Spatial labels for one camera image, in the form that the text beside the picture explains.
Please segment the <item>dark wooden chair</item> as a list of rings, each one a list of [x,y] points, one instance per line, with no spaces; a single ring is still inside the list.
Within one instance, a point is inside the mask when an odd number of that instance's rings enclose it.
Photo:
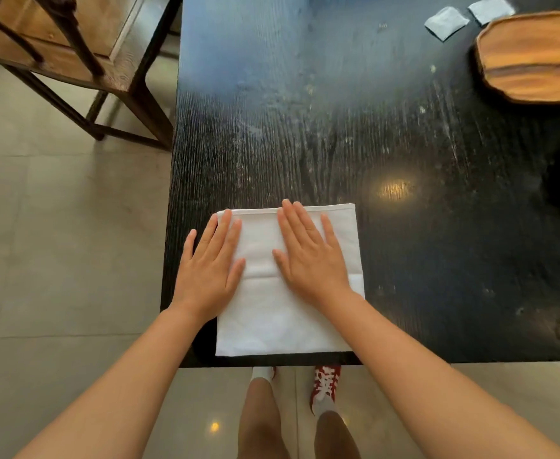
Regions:
[[[174,126],[146,85],[183,0],[0,0],[0,66],[71,122],[170,150]],[[114,95],[153,138],[97,123]]]

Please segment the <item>person's left hand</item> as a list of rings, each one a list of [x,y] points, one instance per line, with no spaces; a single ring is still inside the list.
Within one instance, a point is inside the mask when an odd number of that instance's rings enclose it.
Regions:
[[[232,299],[227,296],[227,278],[238,259],[242,223],[234,220],[232,213],[223,248],[216,259],[209,259],[208,242],[215,231],[216,214],[209,218],[197,244],[195,239],[191,261],[183,270],[179,263],[174,296],[167,310],[175,322],[194,329],[217,317]]]

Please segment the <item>oval wooden tray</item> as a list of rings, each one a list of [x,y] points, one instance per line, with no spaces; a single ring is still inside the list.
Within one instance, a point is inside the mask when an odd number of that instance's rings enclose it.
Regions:
[[[560,105],[560,11],[489,23],[475,40],[483,82],[514,103]]]

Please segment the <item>red right sneaker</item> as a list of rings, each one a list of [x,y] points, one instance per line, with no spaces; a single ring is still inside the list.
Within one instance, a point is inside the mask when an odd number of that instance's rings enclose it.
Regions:
[[[341,376],[340,365],[319,365],[314,369],[314,385],[310,396],[310,408],[312,411],[312,399],[319,393],[328,393],[336,403],[336,390]]]

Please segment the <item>person's right leg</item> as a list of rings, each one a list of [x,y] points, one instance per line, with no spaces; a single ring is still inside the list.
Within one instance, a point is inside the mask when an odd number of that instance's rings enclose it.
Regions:
[[[314,453],[315,459],[361,459],[344,420],[335,411],[325,411],[317,419]]]

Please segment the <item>person's right forearm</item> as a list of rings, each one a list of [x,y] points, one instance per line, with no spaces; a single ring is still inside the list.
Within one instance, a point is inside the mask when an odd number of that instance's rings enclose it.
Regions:
[[[317,306],[429,459],[560,459],[557,444],[350,288]]]

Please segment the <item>person's left forearm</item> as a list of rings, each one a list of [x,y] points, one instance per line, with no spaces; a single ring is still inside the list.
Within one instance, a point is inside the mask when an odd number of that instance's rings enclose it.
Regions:
[[[164,310],[92,386],[14,459],[142,459],[188,348],[213,315]]]

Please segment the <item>white cloth napkin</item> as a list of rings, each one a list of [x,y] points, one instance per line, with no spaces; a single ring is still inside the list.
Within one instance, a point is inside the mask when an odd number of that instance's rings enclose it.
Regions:
[[[277,208],[233,209],[241,220],[235,259],[245,270],[217,319],[216,356],[337,353],[350,347],[312,305],[293,293],[273,250],[287,253]]]

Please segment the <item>person's leg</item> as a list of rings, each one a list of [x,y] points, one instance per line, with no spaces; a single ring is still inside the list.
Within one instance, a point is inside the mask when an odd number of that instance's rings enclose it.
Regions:
[[[290,459],[281,416],[269,380],[249,383],[238,429],[237,459]]]
[[[325,411],[317,419],[314,453],[315,459],[361,459],[344,420],[335,411]]]

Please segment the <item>person's right hand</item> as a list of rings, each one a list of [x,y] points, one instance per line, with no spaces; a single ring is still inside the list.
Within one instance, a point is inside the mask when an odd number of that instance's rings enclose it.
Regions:
[[[319,231],[313,220],[313,244],[304,248],[292,243],[291,231],[284,217],[284,200],[277,210],[277,222],[284,241],[283,252],[289,255],[291,261],[293,283],[288,287],[293,293],[323,311],[335,299],[352,292],[345,263],[332,261],[326,249],[324,231]]]

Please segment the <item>person's left leg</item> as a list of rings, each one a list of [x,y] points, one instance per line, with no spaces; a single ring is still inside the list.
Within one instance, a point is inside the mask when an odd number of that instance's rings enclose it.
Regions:
[[[281,416],[269,380],[249,383],[238,429],[237,459],[290,459]]]

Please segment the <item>small white paper packet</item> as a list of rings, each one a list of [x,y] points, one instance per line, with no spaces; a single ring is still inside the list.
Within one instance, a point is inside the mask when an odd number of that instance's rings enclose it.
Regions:
[[[516,14],[516,9],[507,0],[480,0],[469,5],[467,9],[482,27],[496,19]]]
[[[469,22],[469,19],[457,8],[446,6],[438,13],[429,17],[424,22],[424,27],[440,41],[444,42],[457,31],[464,28]]]

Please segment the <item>white right sock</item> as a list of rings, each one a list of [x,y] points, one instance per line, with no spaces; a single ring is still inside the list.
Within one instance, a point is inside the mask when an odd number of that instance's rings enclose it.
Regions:
[[[314,396],[312,399],[312,412],[317,421],[325,414],[333,414],[343,422],[341,415],[337,411],[335,401],[328,393],[319,393],[319,395]]]

